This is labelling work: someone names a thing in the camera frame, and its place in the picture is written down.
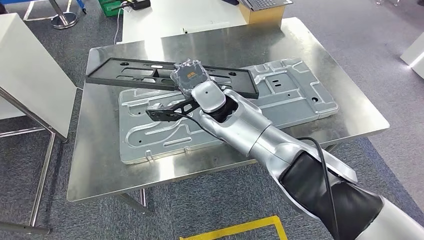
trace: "metal plate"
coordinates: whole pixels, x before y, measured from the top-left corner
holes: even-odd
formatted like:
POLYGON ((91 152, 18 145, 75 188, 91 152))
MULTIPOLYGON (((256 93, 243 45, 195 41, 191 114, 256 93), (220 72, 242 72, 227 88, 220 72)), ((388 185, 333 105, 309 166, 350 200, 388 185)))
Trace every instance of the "metal plate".
MULTIPOLYGON (((259 99, 251 101, 282 129, 325 118, 339 107, 324 86, 299 58, 249 66, 259 99)), ((148 106, 169 106, 183 101, 179 91, 129 89, 119 95, 120 159, 135 164, 222 144, 194 122, 153 122, 145 113, 148 106)), ((199 111, 191 113, 198 119, 199 111)))
POLYGON ((251 71, 259 99, 251 100, 279 129, 326 118, 339 106, 300 58, 244 67, 251 71))

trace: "white cable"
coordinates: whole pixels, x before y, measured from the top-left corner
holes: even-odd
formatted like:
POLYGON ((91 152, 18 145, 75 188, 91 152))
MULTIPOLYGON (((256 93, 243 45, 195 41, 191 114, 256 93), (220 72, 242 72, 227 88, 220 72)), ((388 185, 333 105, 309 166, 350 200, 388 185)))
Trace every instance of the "white cable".
POLYGON ((118 36, 118 32, 119 32, 119 15, 121 14, 121 9, 122 9, 122 8, 120 8, 120 9, 118 10, 118 17, 116 18, 116 24, 117 24, 117 27, 116 27, 115 38, 113 39, 113 44, 114 44, 114 45, 116 45, 116 44, 117 44, 117 36, 118 36))
MULTIPOLYGON (((123 2, 121 2, 121 7, 122 7, 122 5, 124 5, 124 4, 126 4, 127 3, 127 1, 123 1, 123 2)), ((117 24, 117 26, 116 26, 116 33, 115 33, 115 38, 113 39, 113 44, 114 45, 116 45, 117 44, 117 36, 118 36, 118 32, 119 32, 119 16, 120 16, 120 14, 121 14, 121 10, 122 10, 122 8, 120 8, 119 10, 118 10, 118 17, 116 18, 116 24, 117 24)))

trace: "black arm sleeve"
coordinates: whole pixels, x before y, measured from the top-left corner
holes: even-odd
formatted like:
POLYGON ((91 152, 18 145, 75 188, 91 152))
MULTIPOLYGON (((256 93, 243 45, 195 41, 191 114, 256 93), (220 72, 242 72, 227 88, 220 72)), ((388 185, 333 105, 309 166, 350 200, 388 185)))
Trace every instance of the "black arm sleeve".
MULTIPOLYGON (((341 240, 354 240, 376 218, 383 208, 379 195, 344 181, 328 171, 341 240)), ((321 163, 307 152, 293 161, 280 177, 281 185, 292 198, 317 216, 334 237, 331 205, 321 163)))

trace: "laptop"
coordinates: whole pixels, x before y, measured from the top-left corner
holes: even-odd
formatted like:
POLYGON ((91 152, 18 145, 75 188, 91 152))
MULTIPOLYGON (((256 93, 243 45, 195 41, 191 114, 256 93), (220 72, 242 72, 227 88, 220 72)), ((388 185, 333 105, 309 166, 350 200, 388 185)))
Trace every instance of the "laptop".
POLYGON ((241 4, 252 11, 276 8, 292 4, 291 0, 239 0, 241 4))

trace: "yellow floor tape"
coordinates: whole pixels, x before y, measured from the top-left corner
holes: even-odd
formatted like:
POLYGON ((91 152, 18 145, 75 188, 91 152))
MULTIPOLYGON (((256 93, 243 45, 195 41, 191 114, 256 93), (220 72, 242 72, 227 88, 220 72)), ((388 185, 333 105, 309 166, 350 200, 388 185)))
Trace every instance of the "yellow floor tape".
POLYGON ((250 221, 250 222, 230 226, 230 227, 219 229, 219 230, 202 233, 196 236, 190 236, 187 238, 179 237, 179 240, 213 240, 213 239, 219 239, 225 236, 230 236, 230 235, 250 231, 253 229, 259 229, 269 225, 275 226, 280 240, 287 240, 286 233, 284 232, 283 225, 281 224, 280 218, 278 216, 270 216, 270 217, 262 218, 259 220, 250 221))

